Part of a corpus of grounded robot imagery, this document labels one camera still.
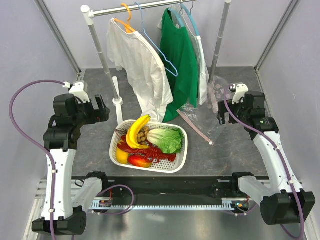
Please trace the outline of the clear pink zip bag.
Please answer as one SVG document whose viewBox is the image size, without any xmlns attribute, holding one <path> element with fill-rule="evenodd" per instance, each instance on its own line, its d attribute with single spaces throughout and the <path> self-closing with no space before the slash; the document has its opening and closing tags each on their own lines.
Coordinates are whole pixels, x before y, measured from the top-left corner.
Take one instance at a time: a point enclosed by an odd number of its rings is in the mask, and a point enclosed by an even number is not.
<svg viewBox="0 0 320 240">
<path fill-rule="evenodd" d="M 215 76 L 213 81 L 207 85 L 207 99 L 202 105 L 193 107 L 186 103 L 179 110 L 178 114 L 184 121 L 203 138 L 210 146 L 213 146 L 224 130 L 225 126 L 217 119 L 219 101 L 223 100 L 224 89 L 228 82 L 221 76 Z"/>
</svg>

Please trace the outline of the yellow banana bunch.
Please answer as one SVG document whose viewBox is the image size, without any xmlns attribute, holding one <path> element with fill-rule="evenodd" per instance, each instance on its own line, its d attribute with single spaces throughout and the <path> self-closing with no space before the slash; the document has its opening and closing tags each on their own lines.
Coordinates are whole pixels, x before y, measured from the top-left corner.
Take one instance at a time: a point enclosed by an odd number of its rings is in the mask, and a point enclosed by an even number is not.
<svg viewBox="0 0 320 240">
<path fill-rule="evenodd" d="M 141 116 L 137 119 L 133 125 L 129 128 L 126 135 L 126 143 L 132 149 L 149 149 L 148 145 L 142 145 L 138 143 L 138 134 L 140 130 L 150 121 L 151 117 L 149 114 Z"/>
</svg>

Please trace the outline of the red plastic lobster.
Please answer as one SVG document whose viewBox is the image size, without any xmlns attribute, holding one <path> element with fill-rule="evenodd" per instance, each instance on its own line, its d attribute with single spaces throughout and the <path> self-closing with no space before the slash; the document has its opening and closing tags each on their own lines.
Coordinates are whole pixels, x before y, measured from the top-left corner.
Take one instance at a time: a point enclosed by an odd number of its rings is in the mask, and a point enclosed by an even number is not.
<svg viewBox="0 0 320 240">
<path fill-rule="evenodd" d="M 176 160 L 177 154 L 166 154 L 163 153 L 157 146 L 149 145 L 148 149 L 132 149 L 128 146 L 126 142 L 126 131 L 124 129 L 116 129 L 115 133 L 120 140 L 117 142 L 116 149 L 119 148 L 131 155 L 141 155 L 143 159 L 152 162 L 152 164 L 158 164 L 161 160 L 168 160 L 169 162 L 174 162 Z"/>
</svg>

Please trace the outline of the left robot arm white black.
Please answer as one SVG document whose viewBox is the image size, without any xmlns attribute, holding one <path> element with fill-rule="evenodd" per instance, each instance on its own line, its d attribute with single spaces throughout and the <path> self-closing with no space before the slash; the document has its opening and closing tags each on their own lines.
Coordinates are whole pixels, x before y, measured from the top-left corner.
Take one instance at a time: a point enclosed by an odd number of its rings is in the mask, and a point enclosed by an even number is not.
<svg viewBox="0 0 320 240">
<path fill-rule="evenodd" d="M 83 186 L 72 197 L 72 168 L 76 156 L 81 128 L 106 122 L 109 108 L 101 95 L 96 95 L 98 108 L 90 100 L 74 94 L 54 98 L 54 115 L 43 136 L 47 157 L 47 184 L 45 204 L 41 217 L 31 225 L 33 232 L 43 235 L 82 235 L 87 225 L 87 211 L 93 200 L 106 196 L 110 191 L 107 175 L 93 171 L 86 175 Z"/>
</svg>

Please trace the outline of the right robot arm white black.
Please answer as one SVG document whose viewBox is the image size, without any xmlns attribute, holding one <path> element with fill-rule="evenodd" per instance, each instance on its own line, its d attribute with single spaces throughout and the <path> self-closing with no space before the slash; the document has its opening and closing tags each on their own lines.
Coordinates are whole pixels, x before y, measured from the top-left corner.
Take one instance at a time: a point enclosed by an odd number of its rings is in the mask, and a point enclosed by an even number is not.
<svg viewBox="0 0 320 240">
<path fill-rule="evenodd" d="M 229 191 L 235 197 L 248 195 L 260 208 L 267 225 L 305 223 L 316 203 L 311 191 L 305 191 L 290 167 L 281 143 L 279 128 L 273 117 L 266 116 L 265 95 L 258 91 L 233 90 L 218 103 L 217 119 L 240 124 L 249 133 L 267 170 L 270 186 L 262 184 L 250 172 L 235 172 Z"/>
</svg>

